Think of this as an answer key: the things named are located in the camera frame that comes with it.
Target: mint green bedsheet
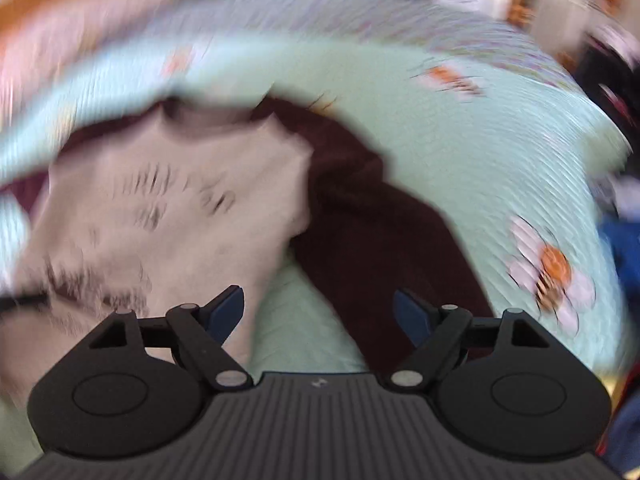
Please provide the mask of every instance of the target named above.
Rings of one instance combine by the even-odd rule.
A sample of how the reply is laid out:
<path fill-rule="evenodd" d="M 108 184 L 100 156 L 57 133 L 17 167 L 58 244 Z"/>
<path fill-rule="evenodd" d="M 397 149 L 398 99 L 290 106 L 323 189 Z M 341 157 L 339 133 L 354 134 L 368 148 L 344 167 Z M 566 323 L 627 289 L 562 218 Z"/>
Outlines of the mint green bedsheet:
<path fill-rule="evenodd" d="M 189 71 L 162 75 L 167 56 L 185 45 L 195 53 Z M 205 89 L 221 100 L 248 103 L 274 85 L 308 100 L 323 94 L 329 102 L 336 99 L 329 113 L 345 117 L 386 154 L 393 182 L 444 211 L 496 314 L 518 306 L 538 316 L 532 295 L 507 273 L 508 261 L 518 256 L 511 218 L 521 216 L 539 232 L 552 233 L 572 266 L 593 280 L 596 299 L 592 310 L 580 314 L 573 337 L 563 334 L 553 317 L 541 322 L 587 366 L 615 368 L 626 348 L 623 306 L 584 177 L 620 165 L 626 142 L 580 94 L 472 60 L 456 59 L 455 68 L 484 95 L 464 102 L 454 90 L 427 88 L 413 77 L 450 61 L 417 48 L 293 36 L 182 38 L 110 48 L 70 72 L 0 139 L 0 182 L 52 157 L 61 141 L 56 125 L 70 109 L 78 126 L 143 108 L 176 88 L 195 94 Z M 2 200 L 5 269 L 25 236 L 23 216 Z M 258 314 L 254 349 L 254 374 L 364 369 L 331 307 L 288 257 Z M 11 427 L 0 429 L 0 469 L 10 472 L 36 453 L 27 439 L 21 457 L 5 456 L 11 432 L 26 431 L 20 413 L 11 411 L 0 413 L 0 428 Z"/>

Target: blue fabric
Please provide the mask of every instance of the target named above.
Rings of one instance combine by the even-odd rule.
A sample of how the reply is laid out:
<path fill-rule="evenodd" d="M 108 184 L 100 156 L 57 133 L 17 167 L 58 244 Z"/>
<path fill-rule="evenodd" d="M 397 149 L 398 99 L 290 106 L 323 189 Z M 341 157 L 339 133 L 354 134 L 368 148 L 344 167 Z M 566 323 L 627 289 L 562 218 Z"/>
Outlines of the blue fabric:
<path fill-rule="evenodd" d="M 609 240 L 626 304 L 640 331 L 640 223 L 605 221 L 600 232 Z"/>
<path fill-rule="evenodd" d="M 640 467 L 640 392 L 620 408 L 611 423 L 603 459 L 621 475 Z"/>

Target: white t-shirt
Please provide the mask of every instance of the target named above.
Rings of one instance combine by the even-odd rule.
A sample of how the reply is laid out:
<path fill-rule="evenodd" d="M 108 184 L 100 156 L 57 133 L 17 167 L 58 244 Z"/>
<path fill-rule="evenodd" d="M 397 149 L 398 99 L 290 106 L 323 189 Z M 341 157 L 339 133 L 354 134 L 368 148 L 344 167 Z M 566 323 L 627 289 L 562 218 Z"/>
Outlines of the white t-shirt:
<path fill-rule="evenodd" d="M 244 364 L 258 304 L 306 228 L 311 148 L 274 117 L 185 135 L 158 111 L 133 129 L 50 169 L 12 286 L 44 286 L 52 309 L 0 324 L 0 389 L 18 402 L 115 308 L 164 316 L 229 285 L 245 310 L 225 349 Z"/>

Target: orange flower center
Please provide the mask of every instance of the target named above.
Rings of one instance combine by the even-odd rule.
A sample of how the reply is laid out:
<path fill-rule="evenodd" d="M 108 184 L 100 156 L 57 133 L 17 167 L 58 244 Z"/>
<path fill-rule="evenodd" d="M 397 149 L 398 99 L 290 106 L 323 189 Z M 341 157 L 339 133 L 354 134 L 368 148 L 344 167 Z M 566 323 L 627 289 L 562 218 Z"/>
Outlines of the orange flower center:
<path fill-rule="evenodd" d="M 564 286 L 569 285 L 569 282 L 571 282 L 571 267 L 560 249 L 545 245 L 542 249 L 540 260 L 549 277 Z"/>

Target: bee print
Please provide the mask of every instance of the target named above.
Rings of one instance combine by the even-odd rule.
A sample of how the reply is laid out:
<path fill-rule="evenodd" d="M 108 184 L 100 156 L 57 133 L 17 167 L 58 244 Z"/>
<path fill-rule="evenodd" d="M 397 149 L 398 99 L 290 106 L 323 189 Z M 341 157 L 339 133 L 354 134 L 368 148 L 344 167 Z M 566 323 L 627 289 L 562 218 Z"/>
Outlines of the bee print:
<path fill-rule="evenodd" d="M 467 101 L 473 97 L 484 96 L 479 86 L 480 80 L 465 76 L 450 64 L 441 64 L 412 76 L 419 83 L 437 91 L 455 91 L 459 100 Z"/>
<path fill-rule="evenodd" d="M 522 257 L 510 261 L 509 275 L 533 295 L 543 316 L 555 316 L 566 334 L 577 335 L 578 313 L 592 309 L 595 302 L 593 280 L 574 269 L 564 253 L 524 219 L 511 220 L 511 233 Z"/>

